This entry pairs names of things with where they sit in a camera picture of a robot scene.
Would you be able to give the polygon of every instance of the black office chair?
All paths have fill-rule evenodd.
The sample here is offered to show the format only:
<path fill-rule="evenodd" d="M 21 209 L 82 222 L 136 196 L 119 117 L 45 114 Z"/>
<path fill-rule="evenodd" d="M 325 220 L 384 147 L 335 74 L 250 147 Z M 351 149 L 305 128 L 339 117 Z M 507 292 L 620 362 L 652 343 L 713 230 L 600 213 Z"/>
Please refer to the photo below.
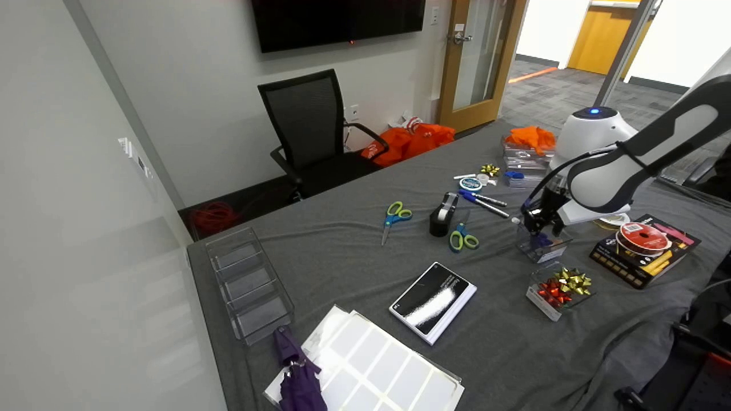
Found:
<path fill-rule="evenodd" d="M 370 128 L 344 124 L 342 96 L 331 69 L 261 84 L 258 91 L 281 142 L 272 157 L 293 180 L 293 198 L 313 196 L 376 169 L 373 157 L 342 153 L 344 128 L 358 128 L 373 137 L 382 147 L 376 155 L 387 152 Z"/>

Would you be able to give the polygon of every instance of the white wall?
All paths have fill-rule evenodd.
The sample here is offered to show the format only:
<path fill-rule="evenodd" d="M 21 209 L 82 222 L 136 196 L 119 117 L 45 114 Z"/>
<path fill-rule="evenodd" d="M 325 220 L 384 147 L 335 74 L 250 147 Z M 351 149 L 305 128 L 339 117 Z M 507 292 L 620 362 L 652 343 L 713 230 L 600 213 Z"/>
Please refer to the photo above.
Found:
<path fill-rule="evenodd" d="M 450 9 L 448 0 L 430 0 L 417 35 L 261 56 L 249 0 L 80 3 L 183 205 L 281 176 L 270 160 L 279 140 L 261 82 L 334 67 L 344 105 L 357 104 L 374 130 L 401 114 L 427 117 Z"/>
<path fill-rule="evenodd" d="M 590 0 L 530 0 L 516 53 L 550 59 L 563 69 L 587 7 Z"/>
<path fill-rule="evenodd" d="M 0 50 L 0 410 L 224 410 L 183 225 L 68 12 L 2 0 Z"/>
<path fill-rule="evenodd" d="M 731 47 L 728 0 L 664 0 L 627 77 L 692 88 Z"/>

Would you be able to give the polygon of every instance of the tablet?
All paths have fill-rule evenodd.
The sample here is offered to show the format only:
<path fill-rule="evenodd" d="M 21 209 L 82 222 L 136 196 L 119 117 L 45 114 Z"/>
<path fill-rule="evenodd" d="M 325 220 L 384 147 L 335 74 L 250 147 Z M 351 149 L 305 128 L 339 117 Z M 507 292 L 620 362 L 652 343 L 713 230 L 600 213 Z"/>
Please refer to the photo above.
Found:
<path fill-rule="evenodd" d="M 387 307 L 415 337 L 430 345 L 451 324 L 476 289 L 433 260 L 415 282 Z"/>

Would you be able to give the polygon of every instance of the chair backrest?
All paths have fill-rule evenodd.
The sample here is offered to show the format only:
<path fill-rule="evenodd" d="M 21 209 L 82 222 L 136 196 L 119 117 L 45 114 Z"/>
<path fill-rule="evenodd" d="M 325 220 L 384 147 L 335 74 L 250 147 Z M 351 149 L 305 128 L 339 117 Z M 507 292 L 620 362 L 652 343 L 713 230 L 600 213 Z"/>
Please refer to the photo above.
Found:
<path fill-rule="evenodd" d="M 293 166 L 342 153 L 342 96 L 335 71 L 258 88 Z"/>

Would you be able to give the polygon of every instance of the wall-mounted tv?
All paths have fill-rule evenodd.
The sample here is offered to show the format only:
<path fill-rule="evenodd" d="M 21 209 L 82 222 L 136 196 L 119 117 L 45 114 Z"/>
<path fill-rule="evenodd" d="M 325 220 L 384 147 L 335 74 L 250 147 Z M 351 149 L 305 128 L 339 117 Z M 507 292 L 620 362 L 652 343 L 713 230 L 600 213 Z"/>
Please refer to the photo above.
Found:
<path fill-rule="evenodd" d="M 263 53 L 419 32 L 424 0 L 250 0 Z"/>

